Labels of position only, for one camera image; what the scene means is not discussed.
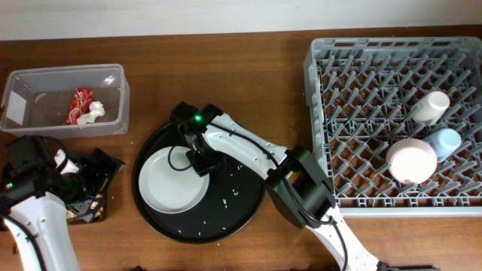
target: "brown table surface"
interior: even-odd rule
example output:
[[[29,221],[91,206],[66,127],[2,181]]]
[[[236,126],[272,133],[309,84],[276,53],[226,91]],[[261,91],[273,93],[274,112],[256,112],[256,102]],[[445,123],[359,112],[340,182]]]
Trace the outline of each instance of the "brown table surface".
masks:
[[[326,269],[334,258],[309,231],[293,227],[267,196],[238,233],[186,245],[153,230],[134,205],[133,162],[143,142],[185,100],[211,102],[260,137],[311,148],[303,60],[322,37],[481,35],[480,26],[345,29],[235,35],[180,35],[0,42],[0,86],[10,72],[64,65],[120,63],[130,84],[126,135],[66,140],[79,154],[99,147],[127,163],[109,188],[107,220],[70,226],[82,270]],[[14,139],[1,133],[0,145]],[[347,219],[373,255],[390,266],[482,269],[482,218]],[[0,233],[0,269],[22,269],[10,233]]]

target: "crumpled white paper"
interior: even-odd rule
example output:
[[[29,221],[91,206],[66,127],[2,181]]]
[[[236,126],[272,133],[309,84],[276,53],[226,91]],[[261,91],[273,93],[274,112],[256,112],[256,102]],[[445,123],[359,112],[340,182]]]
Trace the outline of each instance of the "crumpled white paper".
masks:
[[[89,113],[83,114],[77,119],[77,124],[93,123],[96,117],[105,115],[104,105],[101,102],[91,102],[89,109]]]

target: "clear plastic bin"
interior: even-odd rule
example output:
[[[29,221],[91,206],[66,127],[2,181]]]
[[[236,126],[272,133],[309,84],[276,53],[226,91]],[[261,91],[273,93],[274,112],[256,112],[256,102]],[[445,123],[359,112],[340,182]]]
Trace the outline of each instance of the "clear plastic bin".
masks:
[[[66,125],[75,89],[92,90],[105,115],[95,123]],[[80,65],[15,71],[2,100],[0,130],[16,136],[58,139],[124,134],[129,128],[129,84],[118,64]]]

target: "gray bin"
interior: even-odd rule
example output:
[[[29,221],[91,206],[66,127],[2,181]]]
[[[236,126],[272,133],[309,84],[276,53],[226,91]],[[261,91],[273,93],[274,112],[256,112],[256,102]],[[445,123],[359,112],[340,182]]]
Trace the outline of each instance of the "gray bin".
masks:
[[[93,100],[104,105],[105,116],[95,123],[63,126],[79,87],[93,91]],[[58,139],[123,134],[129,128],[129,103],[129,84],[118,64],[15,71],[5,87],[0,130]]]
[[[348,217],[482,215],[482,43],[477,38],[320,38],[304,62],[313,153]],[[410,107],[440,90],[450,107],[434,126]],[[444,127],[461,147],[422,184],[390,175],[386,151]]]

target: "white paper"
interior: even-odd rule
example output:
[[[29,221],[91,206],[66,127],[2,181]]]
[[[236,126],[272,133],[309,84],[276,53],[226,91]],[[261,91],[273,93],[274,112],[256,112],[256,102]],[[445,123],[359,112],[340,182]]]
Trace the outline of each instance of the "white paper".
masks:
[[[7,105],[7,118],[15,121],[19,125],[23,125],[26,104],[27,101],[22,98],[22,96],[12,91]]]

